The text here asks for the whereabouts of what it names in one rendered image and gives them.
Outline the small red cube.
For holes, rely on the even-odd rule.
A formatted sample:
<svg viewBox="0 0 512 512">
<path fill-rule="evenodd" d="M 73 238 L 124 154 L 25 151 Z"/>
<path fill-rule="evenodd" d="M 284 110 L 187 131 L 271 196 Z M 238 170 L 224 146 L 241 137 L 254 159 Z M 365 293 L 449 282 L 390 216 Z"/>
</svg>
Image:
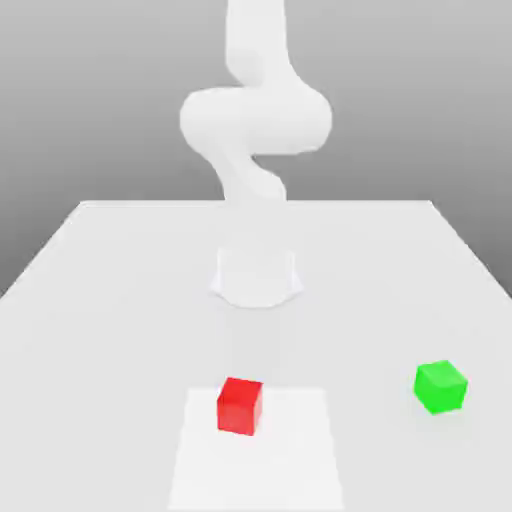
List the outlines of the small red cube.
<svg viewBox="0 0 512 512">
<path fill-rule="evenodd" d="M 216 406 L 219 430 L 253 436 L 263 409 L 263 384 L 228 377 L 217 398 Z"/>
</svg>

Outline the small green cube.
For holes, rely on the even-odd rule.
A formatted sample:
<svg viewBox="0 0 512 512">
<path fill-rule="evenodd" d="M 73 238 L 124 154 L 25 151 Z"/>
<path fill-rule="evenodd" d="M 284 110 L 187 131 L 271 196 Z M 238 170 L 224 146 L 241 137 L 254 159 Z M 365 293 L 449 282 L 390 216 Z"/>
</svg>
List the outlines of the small green cube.
<svg viewBox="0 0 512 512">
<path fill-rule="evenodd" d="M 413 392 L 432 415 L 462 408 L 468 379 L 448 360 L 417 367 Z"/>
</svg>

